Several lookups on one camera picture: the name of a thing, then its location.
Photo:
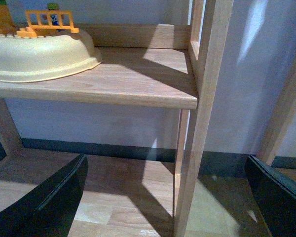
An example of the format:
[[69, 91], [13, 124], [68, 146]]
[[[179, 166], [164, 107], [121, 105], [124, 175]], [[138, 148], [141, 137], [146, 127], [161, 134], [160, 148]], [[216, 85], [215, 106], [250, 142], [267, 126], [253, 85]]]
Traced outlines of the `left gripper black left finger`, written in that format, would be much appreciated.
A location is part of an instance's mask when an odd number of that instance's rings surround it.
[[0, 212], [0, 237], [66, 237], [80, 204], [88, 159], [80, 154]]

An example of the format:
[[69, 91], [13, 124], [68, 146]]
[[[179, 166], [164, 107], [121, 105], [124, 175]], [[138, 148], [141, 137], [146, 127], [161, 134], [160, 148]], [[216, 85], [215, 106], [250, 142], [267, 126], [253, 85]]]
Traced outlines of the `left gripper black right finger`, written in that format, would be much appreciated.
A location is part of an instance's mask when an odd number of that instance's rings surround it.
[[246, 176], [254, 199], [274, 237], [296, 237], [296, 181], [248, 156]]

